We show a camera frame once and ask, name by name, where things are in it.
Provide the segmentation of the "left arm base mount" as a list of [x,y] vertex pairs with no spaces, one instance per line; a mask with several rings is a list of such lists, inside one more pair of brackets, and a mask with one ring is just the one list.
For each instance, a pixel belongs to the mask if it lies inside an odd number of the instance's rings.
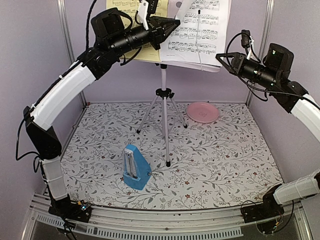
[[67,196],[61,200],[51,200],[48,212],[62,219],[88,223],[92,208],[90,202],[85,202],[84,200],[72,202],[70,197]]

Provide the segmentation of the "pink plate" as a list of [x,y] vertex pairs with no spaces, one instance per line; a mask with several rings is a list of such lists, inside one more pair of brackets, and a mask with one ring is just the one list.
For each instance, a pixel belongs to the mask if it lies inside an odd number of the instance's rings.
[[187,106],[187,115],[195,122],[208,124],[217,120],[220,113],[218,108],[208,102],[194,102]]

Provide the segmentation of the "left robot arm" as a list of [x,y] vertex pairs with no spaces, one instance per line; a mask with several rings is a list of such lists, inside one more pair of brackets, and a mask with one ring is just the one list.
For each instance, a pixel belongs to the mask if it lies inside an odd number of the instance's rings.
[[63,217],[70,217],[75,210],[63,179],[60,164],[62,145],[52,126],[54,120],[82,90],[119,62],[121,56],[146,44],[151,44],[155,50],[160,49],[160,45],[181,24],[178,19],[147,15],[142,24],[125,27],[123,18],[130,19],[130,16],[116,7],[93,17],[94,46],[87,47],[37,102],[23,112],[22,122],[44,170],[51,202]]

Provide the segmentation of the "front aluminium rail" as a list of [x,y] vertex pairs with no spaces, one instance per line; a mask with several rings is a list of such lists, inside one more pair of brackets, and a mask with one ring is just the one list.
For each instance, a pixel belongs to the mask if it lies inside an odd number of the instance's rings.
[[88,222],[63,221],[49,213],[47,194],[34,194],[24,240],[311,240],[300,202],[287,204],[276,218],[245,222],[242,207],[201,210],[133,210],[93,206]]

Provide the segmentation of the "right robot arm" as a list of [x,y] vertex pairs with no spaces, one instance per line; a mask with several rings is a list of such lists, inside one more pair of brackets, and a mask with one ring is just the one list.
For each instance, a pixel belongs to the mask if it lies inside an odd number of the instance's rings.
[[[300,120],[316,139],[320,138],[320,107],[300,83],[289,80],[294,60],[291,51],[272,43],[262,63],[239,52],[220,53],[216,59],[240,80],[247,79],[262,86],[264,92],[273,96],[286,112]],[[270,189],[264,195],[264,203],[259,206],[258,213],[262,218],[269,218],[278,210],[278,205],[308,198],[319,192],[320,171],[315,170],[295,181]]]

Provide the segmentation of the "yellow sheet music page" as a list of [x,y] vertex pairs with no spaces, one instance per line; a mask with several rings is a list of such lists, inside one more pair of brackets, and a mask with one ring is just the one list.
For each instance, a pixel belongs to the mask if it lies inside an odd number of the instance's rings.
[[[158,17],[167,17],[168,14],[168,0],[159,0],[157,3],[157,8],[154,16]],[[117,8],[119,11],[122,11],[128,14],[133,21],[132,28],[138,26],[135,21],[135,14],[139,7],[138,0],[107,0],[106,8]],[[135,60],[147,61],[159,63],[159,50],[155,50],[150,43],[144,45],[140,51],[140,53],[134,58]]]

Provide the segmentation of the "floral table mat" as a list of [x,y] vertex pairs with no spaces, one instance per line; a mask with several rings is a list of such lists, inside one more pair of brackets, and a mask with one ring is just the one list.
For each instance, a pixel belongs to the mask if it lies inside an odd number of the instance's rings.
[[[168,106],[169,147],[154,105],[90,105],[63,155],[61,167],[73,200],[148,210],[196,210],[261,201],[283,180],[254,118],[244,104],[217,104],[219,117],[201,124]],[[145,157],[151,178],[143,190],[124,183],[123,151],[132,144]]]

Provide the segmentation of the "blue metronome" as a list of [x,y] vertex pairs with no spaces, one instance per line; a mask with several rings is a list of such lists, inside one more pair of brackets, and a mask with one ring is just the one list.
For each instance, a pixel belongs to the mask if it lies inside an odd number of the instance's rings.
[[143,157],[139,149],[128,144],[123,150],[123,181],[135,189],[143,190],[151,177],[150,164]]

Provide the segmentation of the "white sheet music page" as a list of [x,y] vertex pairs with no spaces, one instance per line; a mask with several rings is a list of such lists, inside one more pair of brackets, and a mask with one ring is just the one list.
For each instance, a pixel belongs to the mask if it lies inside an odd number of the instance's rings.
[[160,45],[159,57],[164,62],[179,62],[205,67],[221,67],[216,54],[226,47],[230,0],[177,0],[169,10],[180,25]]

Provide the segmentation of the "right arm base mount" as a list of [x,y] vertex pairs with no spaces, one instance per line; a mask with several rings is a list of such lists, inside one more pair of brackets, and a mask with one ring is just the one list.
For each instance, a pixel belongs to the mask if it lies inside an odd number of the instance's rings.
[[269,189],[262,197],[262,203],[249,206],[242,206],[240,212],[245,223],[265,220],[282,215],[285,211],[281,204],[278,204],[273,197],[278,184]]

